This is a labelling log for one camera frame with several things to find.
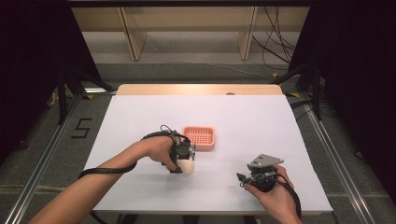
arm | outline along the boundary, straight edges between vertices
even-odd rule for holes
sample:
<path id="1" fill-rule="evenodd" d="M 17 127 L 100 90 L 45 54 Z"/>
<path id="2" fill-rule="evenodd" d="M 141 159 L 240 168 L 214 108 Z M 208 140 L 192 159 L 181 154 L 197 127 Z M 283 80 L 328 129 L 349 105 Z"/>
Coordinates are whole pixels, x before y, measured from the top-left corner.
<path id="1" fill-rule="evenodd" d="M 133 143 L 100 168 L 124 168 L 143 157 L 160 161 L 169 170 L 176 166 L 169 157 L 173 140 L 167 136 L 151 137 Z M 79 223 L 100 202 L 122 175 L 85 175 L 47 204 L 31 223 Z"/>
<path id="2" fill-rule="evenodd" d="M 294 188 L 286 173 L 286 169 L 280 165 L 275 165 L 275 168 L 279 174 L 285 176 L 291 187 Z M 279 176 L 277 179 L 285 182 L 281 176 Z M 284 187 L 275 184 L 271 191 L 264 193 L 251 185 L 247 185 L 246 190 L 253 194 L 259 200 L 265 210 L 280 223 L 303 223 L 297 216 L 293 198 Z"/>

red plastic basket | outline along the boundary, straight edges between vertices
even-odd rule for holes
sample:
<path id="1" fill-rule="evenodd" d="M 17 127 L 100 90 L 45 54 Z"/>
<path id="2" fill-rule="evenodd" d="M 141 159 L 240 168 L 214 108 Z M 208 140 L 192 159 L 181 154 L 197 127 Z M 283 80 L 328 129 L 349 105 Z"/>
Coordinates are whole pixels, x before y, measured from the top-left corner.
<path id="1" fill-rule="evenodd" d="M 211 150 L 215 147 L 215 130 L 212 127 L 188 126 L 183 134 L 196 144 L 197 150 Z"/>

white object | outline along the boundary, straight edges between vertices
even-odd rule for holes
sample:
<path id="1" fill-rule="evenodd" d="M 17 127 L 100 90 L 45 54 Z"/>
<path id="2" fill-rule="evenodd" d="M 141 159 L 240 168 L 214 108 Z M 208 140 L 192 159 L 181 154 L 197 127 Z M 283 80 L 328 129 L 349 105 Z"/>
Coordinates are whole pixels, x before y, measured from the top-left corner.
<path id="1" fill-rule="evenodd" d="M 190 175 L 194 171 L 194 162 L 191 157 L 188 160 L 177 160 L 177 165 L 180 167 L 183 175 Z"/>

gray carpet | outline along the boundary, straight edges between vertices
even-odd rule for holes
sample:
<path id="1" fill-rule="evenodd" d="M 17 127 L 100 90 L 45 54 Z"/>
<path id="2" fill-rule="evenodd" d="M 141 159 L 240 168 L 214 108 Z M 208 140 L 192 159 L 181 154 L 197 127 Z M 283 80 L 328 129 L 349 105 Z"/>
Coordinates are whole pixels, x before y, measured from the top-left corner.
<path id="1" fill-rule="evenodd" d="M 123 83 L 269 83 L 273 73 L 279 73 L 280 75 L 284 73 L 258 64 L 232 65 L 232 68 L 249 73 L 260 73 L 264 77 L 208 64 L 98 64 L 97 66 L 103 80 L 114 87 Z M 294 77 L 283 83 L 283 91 L 295 92 L 296 80 L 297 77 Z M 39 185 L 41 187 L 64 188 L 76 180 L 90 154 L 110 99 L 111 95 L 97 94 L 92 99 L 82 99 L 79 102 L 59 146 L 56 148 L 56 153 L 51 159 L 49 168 L 40 181 Z M 296 97 L 288 99 L 290 103 L 301 100 Z M 293 111 L 298 119 L 297 123 L 314 169 L 328 195 L 336 216 L 336 218 L 332 214 L 304 216 L 303 222 L 333 224 L 338 219 L 339 223 L 360 223 L 304 107 L 296 107 Z M 26 139 L 29 147 L 25 150 L 13 152 L 0 168 L 0 185 L 17 185 L 9 189 L 1 188 L 0 222 L 4 222 L 7 218 L 9 209 L 21 192 L 21 187 L 18 186 L 24 185 L 33 172 L 56 128 L 58 116 L 56 104 L 44 111 Z M 366 165 L 364 160 L 353 155 L 356 148 L 350 141 L 348 133 L 339 118 L 326 104 L 325 99 L 321 103 L 321 116 L 327 132 L 351 173 L 355 184 L 368 203 L 377 223 L 395 223 L 395 205 L 375 178 L 370 167 Z M 89 119 L 82 121 L 80 125 L 90 130 L 85 138 L 76 138 L 76 136 L 84 135 L 83 131 L 76 130 L 81 119 Z M 38 189 L 21 223 L 26 223 L 56 194 L 57 192 L 51 192 L 48 189 Z M 116 223 L 118 215 L 101 214 L 101 217 L 108 223 Z M 270 217 L 266 216 L 262 220 L 264 223 L 275 223 Z M 83 223 L 96 222 L 91 217 L 87 217 Z M 136 224 L 140 223 L 182 223 L 182 219 L 180 216 L 139 216 Z M 204 216 L 201 217 L 199 223 L 243 223 L 243 219 L 241 217 Z"/>

black curtain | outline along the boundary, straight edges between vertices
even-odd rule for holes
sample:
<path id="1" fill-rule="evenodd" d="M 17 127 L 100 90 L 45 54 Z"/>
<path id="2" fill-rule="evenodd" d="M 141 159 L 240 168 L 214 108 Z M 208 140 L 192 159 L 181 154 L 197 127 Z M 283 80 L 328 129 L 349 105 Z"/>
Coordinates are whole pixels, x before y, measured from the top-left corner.
<path id="1" fill-rule="evenodd" d="M 1 3 L 0 163 L 46 108 L 61 69 L 73 66 L 100 80 L 71 9 L 56 2 Z"/>
<path id="2" fill-rule="evenodd" d="M 394 203 L 395 8 L 395 1 L 355 0 L 311 7 L 290 63 L 318 66 L 333 108 Z M 303 86 L 312 79 L 302 73 Z"/>

